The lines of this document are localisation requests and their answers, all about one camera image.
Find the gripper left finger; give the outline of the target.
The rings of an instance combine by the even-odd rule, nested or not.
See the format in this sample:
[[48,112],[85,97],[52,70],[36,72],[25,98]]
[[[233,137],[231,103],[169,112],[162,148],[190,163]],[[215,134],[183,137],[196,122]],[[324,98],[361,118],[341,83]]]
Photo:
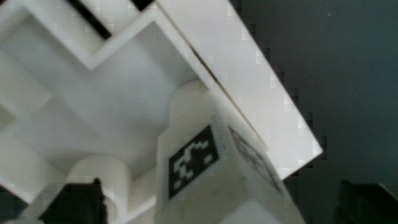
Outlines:
[[100,179],[50,184],[11,224],[109,224]]

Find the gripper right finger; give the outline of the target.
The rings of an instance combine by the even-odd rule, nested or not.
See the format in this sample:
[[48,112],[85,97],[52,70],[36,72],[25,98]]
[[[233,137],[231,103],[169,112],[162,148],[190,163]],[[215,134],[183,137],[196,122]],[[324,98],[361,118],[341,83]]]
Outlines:
[[398,224],[398,197],[382,184],[341,181],[334,224]]

